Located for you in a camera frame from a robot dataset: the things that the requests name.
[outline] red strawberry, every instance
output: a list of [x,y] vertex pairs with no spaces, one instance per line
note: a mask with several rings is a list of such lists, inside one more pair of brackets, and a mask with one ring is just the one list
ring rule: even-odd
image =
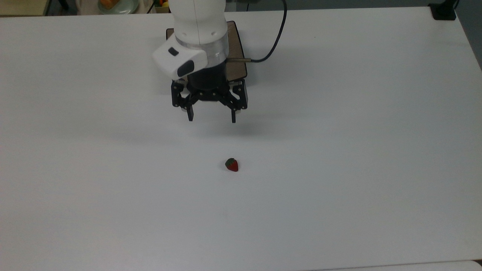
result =
[[229,158],[224,165],[230,170],[237,172],[238,171],[238,161],[234,158]]

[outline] black bracket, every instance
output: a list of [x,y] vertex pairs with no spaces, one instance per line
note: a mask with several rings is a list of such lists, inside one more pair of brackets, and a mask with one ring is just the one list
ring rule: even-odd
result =
[[[189,94],[182,97],[181,93],[187,88]],[[194,88],[185,80],[176,80],[171,84],[171,96],[174,107],[181,107],[187,111],[191,122],[194,118],[192,106],[197,101],[218,101],[231,109],[231,121],[236,123],[236,112],[248,108],[248,95],[244,79],[227,82],[212,90]]]
[[439,21],[454,21],[455,15],[454,5],[457,0],[445,0],[442,4],[428,4],[432,11],[432,17]]

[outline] robotic arm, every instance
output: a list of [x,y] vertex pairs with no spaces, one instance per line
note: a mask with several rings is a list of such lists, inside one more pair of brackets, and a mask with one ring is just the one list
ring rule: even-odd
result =
[[[286,20],[286,0],[282,2],[283,21],[268,55],[257,60],[241,58],[237,61],[262,62],[273,53]],[[225,0],[170,0],[169,3],[174,16],[174,34],[152,56],[173,80],[173,106],[184,108],[192,121],[192,106],[198,100],[219,101],[231,110],[231,120],[235,123],[236,112],[248,107],[248,97],[244,79],[230,82],[226,79],[229,42]],[[186,97],[181,96],[184,88],[189,91]]]
[[[229,54],[225,6],[225,0],[170,1],[174,35],[154,52],[153,57],[172,80],[224,63]],[[198,82],[198,87],[210,86]]]

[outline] cable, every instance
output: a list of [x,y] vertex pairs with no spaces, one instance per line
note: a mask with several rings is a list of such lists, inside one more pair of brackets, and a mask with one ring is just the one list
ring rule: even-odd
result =
[[151,7],[149,8],[149,11],[147,12],[149,14],[149,12],[151,11],[151,9],[154,7],[154,3],[156,2],[156,0],[152,1],[152,5]]
[[267,60],[271,56],[271,54],[273,53],[274,49],[276,48],[276,45],[278,45],[278,41],[280,40],[281,33],[283,32],[284,22],[286,21],[286,14],[288,13],[288,6],[286,5],[286,0],[282,0],[282,1],[283,1],[283,8],[284,8],[284,10],[283,10],[283,21],[281,22],[280,31],[278,32],[278,36],[276,37],[276,41],[274,42],[274,45],[271,48],[271,51],[269,51],[269,53],[261,59],[251,59],[251,62],[259,63],[259,62],[263,62],[263,61]]

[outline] white table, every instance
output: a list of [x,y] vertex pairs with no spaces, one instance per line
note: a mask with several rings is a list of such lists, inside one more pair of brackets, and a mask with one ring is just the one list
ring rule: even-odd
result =
[[[226,18],[257,58],[281,15]],[[459,21],[290,11],[236,124],[221,104],[194,122],[172,107],[151,60],[172,23],[0,18],[0,270],[482,258],[482,72]]]

